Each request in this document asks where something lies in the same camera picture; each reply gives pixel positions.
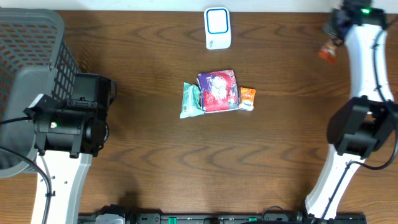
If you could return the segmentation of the red orange snack bag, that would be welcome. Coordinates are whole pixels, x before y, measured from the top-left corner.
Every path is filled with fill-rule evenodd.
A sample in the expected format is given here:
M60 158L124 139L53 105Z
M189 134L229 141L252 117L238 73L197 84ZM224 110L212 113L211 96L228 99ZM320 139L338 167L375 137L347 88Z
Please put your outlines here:
M327 60L331 63L336 62L336 51L338 49L340 41L338 39L328 40L319 50L318 56L323 60Z

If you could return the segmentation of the small orange snack packet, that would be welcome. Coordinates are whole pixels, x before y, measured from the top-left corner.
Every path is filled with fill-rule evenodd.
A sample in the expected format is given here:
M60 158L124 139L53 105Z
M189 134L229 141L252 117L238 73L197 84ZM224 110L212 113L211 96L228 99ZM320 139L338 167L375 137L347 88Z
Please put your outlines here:
M239 109L245 111L252 111L254 109L254 98L256 95L256 90L253 88L240 88L240 103L238 105Z

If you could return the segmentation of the purple red noodle packet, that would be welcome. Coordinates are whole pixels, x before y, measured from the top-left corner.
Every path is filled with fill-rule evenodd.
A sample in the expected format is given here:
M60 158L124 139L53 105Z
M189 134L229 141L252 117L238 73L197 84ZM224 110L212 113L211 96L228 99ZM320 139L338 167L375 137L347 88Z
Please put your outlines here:
M201 107L205 113L238 109L239 93L233 70L200 73L197 82L201 91Z

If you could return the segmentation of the teal white snack packet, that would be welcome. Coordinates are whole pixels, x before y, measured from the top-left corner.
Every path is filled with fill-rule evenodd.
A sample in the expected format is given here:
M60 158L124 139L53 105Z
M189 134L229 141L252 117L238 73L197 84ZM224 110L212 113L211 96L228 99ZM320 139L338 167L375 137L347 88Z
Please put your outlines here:
M205 114L201 108L200 97L201 91L199 87L190 83L184 83L180 119Z

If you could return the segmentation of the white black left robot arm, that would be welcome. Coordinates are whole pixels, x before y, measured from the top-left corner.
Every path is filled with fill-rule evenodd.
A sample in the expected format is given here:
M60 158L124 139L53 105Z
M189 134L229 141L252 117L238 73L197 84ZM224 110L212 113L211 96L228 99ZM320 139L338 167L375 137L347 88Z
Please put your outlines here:
M116 82L78 73L72 96L39 94L24 110L34 124L37 190L32 223L76 223L86 175L109 137L109 107Z

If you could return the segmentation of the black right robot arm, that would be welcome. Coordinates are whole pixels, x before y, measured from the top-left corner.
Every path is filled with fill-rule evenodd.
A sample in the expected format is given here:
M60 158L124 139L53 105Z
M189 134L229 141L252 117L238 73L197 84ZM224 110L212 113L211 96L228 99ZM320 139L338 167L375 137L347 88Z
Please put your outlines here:
M331 11L325 32L331 39L320 49L320 58L335 61L345 46L350 68L350 97L330 119L326 131L328 154L313 190L305 198L304 221L335 223L337 208L359 167L383 170L397 157L394 149L382 165L365 163L391 133L397 133L397 103L389 87L385 44L387 21L383 9L371 1L343 0Z

